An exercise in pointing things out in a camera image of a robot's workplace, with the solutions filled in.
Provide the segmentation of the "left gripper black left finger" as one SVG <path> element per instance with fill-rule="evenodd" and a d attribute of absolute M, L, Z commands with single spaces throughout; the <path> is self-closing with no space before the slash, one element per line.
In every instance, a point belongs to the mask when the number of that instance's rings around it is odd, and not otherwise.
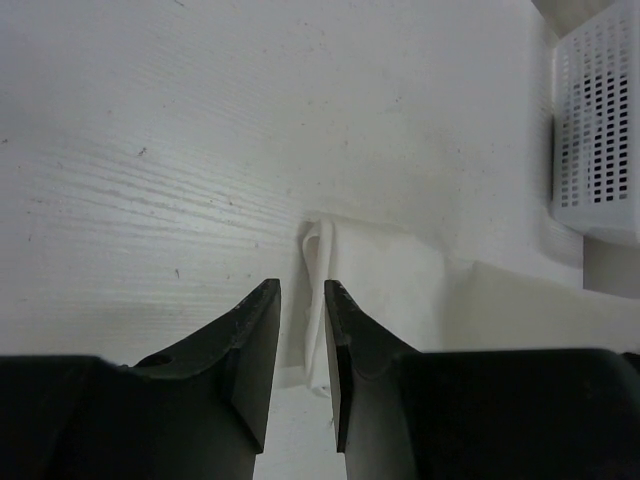
<path fill-rule="evenodd" d="M 267 279 L 229 312 L 124 369 L 135 402 L 125 479 L 250 479 L 264 450 L 281 286 Z"/>

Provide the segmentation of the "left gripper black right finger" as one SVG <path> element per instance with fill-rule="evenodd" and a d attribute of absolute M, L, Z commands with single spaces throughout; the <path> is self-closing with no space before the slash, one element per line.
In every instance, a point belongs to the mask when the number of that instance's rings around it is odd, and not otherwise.
<path fill-rule="evenodd" d="M 324 283 L 337 451 L 349 479 L 413 479 L 415 462 L 394 360 L 414 349 L 367 315 L 344 286 Z"/>

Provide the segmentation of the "white tank top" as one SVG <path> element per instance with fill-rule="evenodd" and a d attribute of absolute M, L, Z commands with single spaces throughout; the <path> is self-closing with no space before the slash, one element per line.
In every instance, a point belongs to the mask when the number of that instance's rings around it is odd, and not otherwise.
<path fill-rule="evenodd" d="M 573 288 L 477 261 L 449 257 L 388 225 L 324 217 L 301 241 L 310 297 L 303 364 L 275 385 L 330 395 L 324 284 L 411 347 L 426 352 L 537 348 L 639 350 L 636 300 Z"/>

